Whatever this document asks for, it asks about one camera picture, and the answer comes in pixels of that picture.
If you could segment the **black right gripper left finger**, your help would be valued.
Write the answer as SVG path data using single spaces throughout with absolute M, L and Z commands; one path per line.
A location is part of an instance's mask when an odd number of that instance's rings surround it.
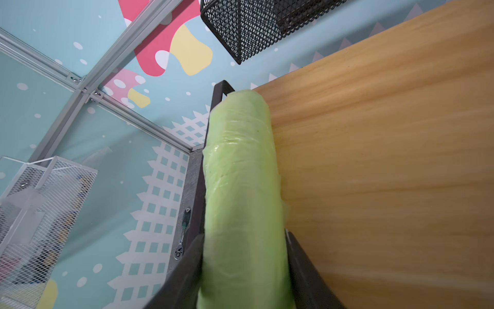
M 201 286 L 204 234 L 194 238 L 163 287 L 145 309 L 197 308 Z

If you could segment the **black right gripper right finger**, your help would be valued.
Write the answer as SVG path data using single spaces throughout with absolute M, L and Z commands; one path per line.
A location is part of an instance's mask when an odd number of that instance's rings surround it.
M 345 309 L 346 306 L 327 286 L 297 238 L 285 230 L 289 275 L 297 309 Z

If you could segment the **green trash bag roll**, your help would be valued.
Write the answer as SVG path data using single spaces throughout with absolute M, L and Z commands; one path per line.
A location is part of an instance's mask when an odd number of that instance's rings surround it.
M 215 108 L 203 150 L 205 242 L 199 308 L 293 308 L 271 116 L 255 91 Z

